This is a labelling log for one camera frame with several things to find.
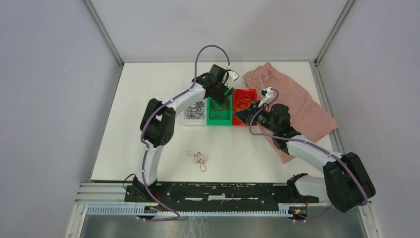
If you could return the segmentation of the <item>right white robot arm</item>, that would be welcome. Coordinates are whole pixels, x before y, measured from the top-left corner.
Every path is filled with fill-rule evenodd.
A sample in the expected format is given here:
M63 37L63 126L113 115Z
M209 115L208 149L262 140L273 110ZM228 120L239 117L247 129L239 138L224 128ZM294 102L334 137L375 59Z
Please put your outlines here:
M321 177L299 174L290 179L286 196L299 202L305 196L329 201L340 212L356 206L365 206L376 195L374 187L360 157L349 152L342 154L328 150L299 133L290 122L288 107L283 104L253 102L234 114L242 123L254 124L268 130L261 136L272 139L276 149L300 158L319 170Z

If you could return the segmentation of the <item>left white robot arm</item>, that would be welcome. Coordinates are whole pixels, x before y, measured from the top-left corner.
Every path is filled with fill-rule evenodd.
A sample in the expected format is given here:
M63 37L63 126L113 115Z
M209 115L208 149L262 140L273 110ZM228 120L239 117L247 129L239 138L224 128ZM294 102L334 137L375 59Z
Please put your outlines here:
M139 198L148 202L156 195L156 188L152 184L158 179L161 153L174 135L177 116L193 103L206 98L219 104L226 103L235 91L232 84L238 78L239 74L231 68L214 64L209 72L195 75L192 84L179 94L163 101L156 98L149 100L140 125L140 140L145 145L144 157L133 180Z

